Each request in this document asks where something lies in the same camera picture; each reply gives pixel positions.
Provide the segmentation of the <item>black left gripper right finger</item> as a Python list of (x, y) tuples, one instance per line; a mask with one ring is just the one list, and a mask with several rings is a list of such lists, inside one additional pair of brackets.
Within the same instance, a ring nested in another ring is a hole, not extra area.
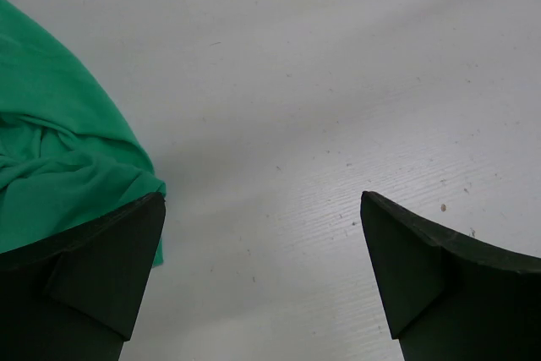
[(451, 230), (373, 191), (360, 216), (406, 360), (538, 360), (540, 260)]

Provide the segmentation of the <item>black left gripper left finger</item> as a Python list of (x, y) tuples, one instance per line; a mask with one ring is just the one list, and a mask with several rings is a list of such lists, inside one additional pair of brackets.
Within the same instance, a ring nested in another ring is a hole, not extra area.
[(3, 360), (117, 360), (130, 340), (166, 207), (152, 193), (1, 255)]

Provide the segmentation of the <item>green t shirt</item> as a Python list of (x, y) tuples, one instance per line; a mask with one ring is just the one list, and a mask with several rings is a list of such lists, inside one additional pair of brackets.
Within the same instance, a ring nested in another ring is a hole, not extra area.
[(77, 227), (165, 183), (82, 62), (1, 2), (1, 250)]

